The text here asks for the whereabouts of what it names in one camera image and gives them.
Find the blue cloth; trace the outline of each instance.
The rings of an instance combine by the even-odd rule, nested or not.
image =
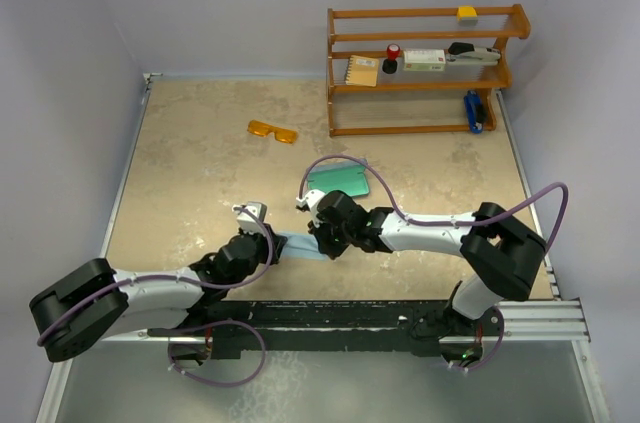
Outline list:
[[[327,260],[327,255],[318,251],[318,242],[312,235],[279,231],[279,235],[289,238],[282,249],[280,258],[306,258],[307,260]]]

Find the wooden table surface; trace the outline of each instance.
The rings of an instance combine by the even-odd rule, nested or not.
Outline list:
[[[412,213],[462,213],[483,201],[509,208],[524,199],[495,100],[498,129],[481,135],[329,138],[324,84],[156,81],[112,234],[111,265],[149,271],[197,261],[237,232],[231,205],[247,201],[268,205],[267,222],[276,232],[306,233],[309,214],[295,209],[300,179],[312,161],[331,153],[367,158]],[[360,109],[367,113],[366,106]],[[251,119],[295,129],[298,141],[253,136],[246,131]],[[371,193],[358,202],[367,209],[388,206],[381,185],[371,175],[368,181]],[[518,217],[533,226],[529,211]],[[350,248],[336,261],[285,258],[229,298],[446,299],[471,274],[466,261],[453,256]],[[531,297],[552,297],[542,267]]]

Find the sunglasses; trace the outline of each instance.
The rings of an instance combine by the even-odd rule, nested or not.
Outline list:
[[[257,120],[251,120],[247,131],[256,136],[269,136],[271,133],[275,136],[277,141],[282,143],[289,143],[292,145],[298,139],[298,132],[294,130],[287,130],[285,128],[278,128],[277,126],[269,125]]]

